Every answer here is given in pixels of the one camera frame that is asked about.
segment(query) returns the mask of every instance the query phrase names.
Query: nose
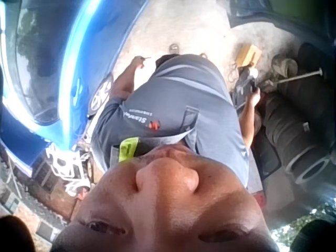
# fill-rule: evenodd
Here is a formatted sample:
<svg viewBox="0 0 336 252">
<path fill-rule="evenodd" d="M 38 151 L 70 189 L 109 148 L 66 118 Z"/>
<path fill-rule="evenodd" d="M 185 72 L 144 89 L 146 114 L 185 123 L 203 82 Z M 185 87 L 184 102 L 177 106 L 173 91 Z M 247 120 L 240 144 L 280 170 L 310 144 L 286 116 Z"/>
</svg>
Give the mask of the nose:
<svg viewBox="0 0 336 252">
<path fill-rule="evenodd" d="M 195 192 L 198 187 L 198 173 L 184 167 L 169 157 L 159 158 L 136 173 L 139 192 L 183 197 Z"/>
</svg>

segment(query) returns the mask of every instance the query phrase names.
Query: car wheel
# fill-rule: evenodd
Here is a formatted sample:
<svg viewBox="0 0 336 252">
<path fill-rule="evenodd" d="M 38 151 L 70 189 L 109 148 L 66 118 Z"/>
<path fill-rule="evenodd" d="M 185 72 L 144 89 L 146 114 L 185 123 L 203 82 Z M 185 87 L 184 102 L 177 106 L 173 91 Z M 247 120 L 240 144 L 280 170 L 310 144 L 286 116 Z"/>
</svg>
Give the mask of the car wheel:
<svg viewBox="0 0 336 252">
<path fill-rule="evenodd" d="M 109 74 L 99 85 L 98 89 L 95 91 L 93 97 L 89 103 L 89 112 L 88 115 L 92 116 L 97 113 L 97 111 L 103 106 L 106 102 L 111 87 L 113 84 L 113 75 Z"/>
</svg>

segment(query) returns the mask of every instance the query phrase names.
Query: hand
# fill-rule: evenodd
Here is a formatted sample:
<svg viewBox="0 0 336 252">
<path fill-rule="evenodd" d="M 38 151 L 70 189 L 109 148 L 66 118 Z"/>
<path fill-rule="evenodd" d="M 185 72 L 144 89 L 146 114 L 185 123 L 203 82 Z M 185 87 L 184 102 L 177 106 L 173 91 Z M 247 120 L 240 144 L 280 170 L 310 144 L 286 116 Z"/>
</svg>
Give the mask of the hand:
<svg viewBox="0 0 336 252">
<path fill-rule="evenodd" d="M 251 93 L 247 97 L 247 102 L 249 102 L 253 107 L 255 107 L 260 101 L 260 88 L 257 88 L 257 91 Z"/>
<path fill-rule="evenodd" d="M 135 69 L 144 68 L 143 62 L 145 61 L 145 58 L 142 56 L 136 56 L 131 62 L 131 66 L 133 66 Z"/>
</svg>

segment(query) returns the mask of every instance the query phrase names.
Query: yellow object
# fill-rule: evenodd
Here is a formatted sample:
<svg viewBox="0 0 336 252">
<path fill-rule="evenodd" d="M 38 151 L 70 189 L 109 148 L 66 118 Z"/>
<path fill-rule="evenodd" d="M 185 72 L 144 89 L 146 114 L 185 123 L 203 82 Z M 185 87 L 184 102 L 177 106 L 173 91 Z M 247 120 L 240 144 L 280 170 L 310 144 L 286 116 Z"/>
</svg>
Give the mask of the yellow object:
<svg viewBox="0 0 336 252">
<path fill-rule="evenodd" d="M 119 162 L 126 161 L 134 157 L 139 138 L 128 138 L 121 142 L 119 148 Z"/>
<path fill-rule="evenodd" d="M 261 53 L 262 51 L 258 47 L 252 44 L 244 44 L 236 58 L 237 67 L 244 67 L 250 63 L 252 63 L 255 67 L 261 56 Z"/>
</svg>

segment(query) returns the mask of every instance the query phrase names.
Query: ground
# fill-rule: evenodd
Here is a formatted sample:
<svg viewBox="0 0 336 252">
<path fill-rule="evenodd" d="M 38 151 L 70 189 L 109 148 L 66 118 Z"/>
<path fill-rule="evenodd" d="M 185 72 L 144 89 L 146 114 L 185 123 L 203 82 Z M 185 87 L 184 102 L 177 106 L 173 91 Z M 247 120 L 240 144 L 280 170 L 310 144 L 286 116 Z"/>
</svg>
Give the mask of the ground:
<svg viewBox="0 0 336 252">
<path fill-rule="evenodd" d="M 180 46 L 181 54 L 206 53 L 223 74 L 228 89 L 237 78 L 233 64 L 242 43 L 252 43 L 263 51 L 257 64 L 260 79 L 270 72 L 274 55 L 295 55 L 301 44 L 297 37 L 270 23 L 231 29 L 225 9 L 216 0 L 149 0 L 122 49 L 114 77 L 134 56 L 151 57 L 135 77 L 135 88 L 139 87 L 154 72 L 155 61 L 169 53 L 172 43 Z"/>
</svg>

